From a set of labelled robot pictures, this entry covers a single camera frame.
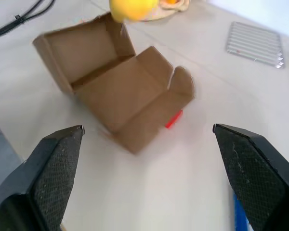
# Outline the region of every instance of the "open cardboard box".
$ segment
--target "open cardboard box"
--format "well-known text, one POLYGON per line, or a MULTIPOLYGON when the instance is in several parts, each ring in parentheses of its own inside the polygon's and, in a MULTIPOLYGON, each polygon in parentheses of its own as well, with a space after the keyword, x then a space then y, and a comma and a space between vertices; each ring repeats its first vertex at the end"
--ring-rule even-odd
POLYGON ((194 98, 190 74, 173 71, 154 47, 136 56, 125 25, 109 13, 33 43, 60 89, 76 94, 132 153, 194 98))

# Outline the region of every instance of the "yellow lemon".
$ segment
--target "yellow lemon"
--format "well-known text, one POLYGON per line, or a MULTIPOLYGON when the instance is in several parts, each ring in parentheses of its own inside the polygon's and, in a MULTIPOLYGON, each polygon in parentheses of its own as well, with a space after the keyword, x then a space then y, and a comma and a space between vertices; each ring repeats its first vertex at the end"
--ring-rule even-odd
POLYGON ((139 21, 158 5, 158 0, 110 0, 113 18, 122 22, 124 19, 139 21))

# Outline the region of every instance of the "textured gripper pad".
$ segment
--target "textured gripper pad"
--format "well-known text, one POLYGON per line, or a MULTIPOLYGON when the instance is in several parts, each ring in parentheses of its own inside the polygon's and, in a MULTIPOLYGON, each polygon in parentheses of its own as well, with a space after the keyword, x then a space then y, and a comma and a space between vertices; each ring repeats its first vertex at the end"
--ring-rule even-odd
POLYGON ((285 197, 285 188, 247 138, 223 128, 215 135, 230 184, 254 231, 262 231, 285 197))
POLYGON ((34 201, 49 231, 60 230, 73 188, 81 143, 79 132, 58 143, 44 171, 33 186, 34 201))

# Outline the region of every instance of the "table surface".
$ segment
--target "table surface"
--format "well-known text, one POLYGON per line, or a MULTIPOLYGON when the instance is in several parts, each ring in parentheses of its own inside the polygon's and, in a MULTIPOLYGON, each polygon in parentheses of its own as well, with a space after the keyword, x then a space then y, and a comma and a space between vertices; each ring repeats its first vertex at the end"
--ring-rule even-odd
MULTIPOLYGON (((85 126, 63 221, 68 231, 233 230, 232 191, 212 126, 262 134, 289 160, 289 37, 282 36, 286 68, 278 70, 227 54, 231 22, 257 24, 204 2, 169 19, 128 24, 137 53, 155 46, 174 66, 189 69, 196 87, 181 120, 134 156, 103 137, 88 109, 59 91, 32 46, 42 32, 109 9, 107 0, 92 1, 57 1, 0 38, 2 132, 27 158, 42 137, 85 126)), ((0 1, 0 26, 31 4, 0 1)))

